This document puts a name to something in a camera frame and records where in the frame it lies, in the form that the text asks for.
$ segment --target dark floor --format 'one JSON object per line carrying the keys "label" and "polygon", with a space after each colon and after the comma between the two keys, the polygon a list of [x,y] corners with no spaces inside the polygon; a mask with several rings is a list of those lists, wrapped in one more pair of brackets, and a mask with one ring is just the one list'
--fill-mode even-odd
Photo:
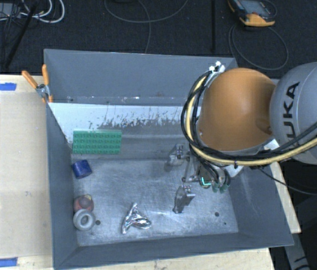
{"label": "dark floor", "polygon": [[[18,4],[20,0],[0,0]],[[35,0],[25,0],[33,5]],[[277,9],[275,24],[247,31],[231,12],[227,0],[63,0],[64,19],[55,24],[26,18],[0,21],[0,73],[28,70],[41,74],[45,48],[154,53],[165,55],[234,56],[240,67],[262,71],[280,79],[292,68],[317,61],[317,0],[269,0]],[[41,0],[39,10],[46,10]],[[58,0],[54,17],[62,13]],[[23,33],[22,40],[15,42]],[[295,161],[281,163],[286,182],[317,192],[317,166]],[[309,195],[290,190],[295,207]],[[302,220],[302,247],[311,269],[317,269],[317,221]],[[283,248],[271,249],[276,270],[289,269]]]}

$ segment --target black tripod leg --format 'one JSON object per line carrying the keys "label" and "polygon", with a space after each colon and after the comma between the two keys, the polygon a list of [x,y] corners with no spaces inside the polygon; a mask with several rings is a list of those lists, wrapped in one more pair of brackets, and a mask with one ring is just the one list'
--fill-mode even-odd
{"label": "black tripod leg", "polygon": [[24,26],[21,29],[20,35],[19,35],[19,37],[17,37],[17,40],[13,44],[13,46],[12,46],[12,48],[10,50],[10,53],[7,56],[7,60],[6,60],[5,64],[4,64],[4,66],[3,66],[3,72],[8,72],[8,68],[9,68],[9,66],[11,64],[11,61],[12,61],[12,59],[13,59],[13,57],[14,57],[14,55],[15,55],[15,53],[16,53],[16,51],[17,51],[17,49],[18,49],[18,47],[19,47],[19,45],[21,43],[21,40],[22,40],[23,36],[25,35],[25,32],[26,32],[26,30],[27,30],[27,28],[28,28],[28,26],[29,26],[29,24],[30,24],[30,22],[32,20],[32,17],[34,15],[35,11],[36,11],[36,8],[40,4],[40,1],[41,0],[34,0],[32,6],[31,6],[30,12],[28,14],[28,17],[26,18],[26,22],[25,22]]}

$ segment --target gray tape roll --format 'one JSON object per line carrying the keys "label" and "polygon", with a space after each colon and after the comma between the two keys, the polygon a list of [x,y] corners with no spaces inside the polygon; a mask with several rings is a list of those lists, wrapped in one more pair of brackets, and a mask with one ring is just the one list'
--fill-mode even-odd
{"label": "gray tape roll", "polygon": [[88,231],[95,225],[95,215],[86,209],[80,209],[74,215],[74,225],[80,231]]}

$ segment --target green lego brick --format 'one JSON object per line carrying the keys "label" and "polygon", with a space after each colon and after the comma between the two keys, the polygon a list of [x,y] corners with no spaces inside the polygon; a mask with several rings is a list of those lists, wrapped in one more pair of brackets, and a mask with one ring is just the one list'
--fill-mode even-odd
{"label": "green lego brick", "polygon": [[74,131],[73,154],[118,154],[122,132],[119,130]]}

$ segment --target yellow cable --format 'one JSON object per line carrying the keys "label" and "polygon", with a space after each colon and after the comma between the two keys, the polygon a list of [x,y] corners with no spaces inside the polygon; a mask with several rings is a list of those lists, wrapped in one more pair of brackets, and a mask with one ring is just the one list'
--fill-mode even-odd
{"label": "yellow cable", "polygon": [[[203,77],[196,85],[195,89],[192,91],[196,91],[201,84],[203,83],[203,81],[205,80],[206,77]],[[191,135],[191,121],[190,121],[190,115],[191,115],[191,108],[193,105],[193,101],[194,101],[194,97],[191,98],[188,106],[187,106],[187,112],[186,112],[186,120],[185,120],[185,128],[186,128],[186,132],[188,137],[193,140],[192,135]],[[254,161],[240,161],[240,160],[227,160],[227,159],[220,159],[220,158],[216,158],[216,157],[212,157],[210,155],[207,155],[205,153],[203,153],[200,149],[192,146],[193,150],[202,158],[204,158],[207,161],[213,162],[213,163],[220,163],[220,164],[224,164],[224,165],[237,165],[237,166],[260,166],[260,165],[268,165],[271,164],[273,162],[279,162],[282,160],[285,160],[287,158],[291,158],[295,155],[298,155],[302,152],[307,151],[308,149],[311,149],[312,147],[317,145],[317,138],[311,140],[310,142],[306,142],[305,144],[301,145],[300,147],[297,147],[289,152],[286,152],[284,154],[278,155],[276,157],[272,157],[272,158],[267,158],[267,159],[261,159],[261,160],[254,160]]]}

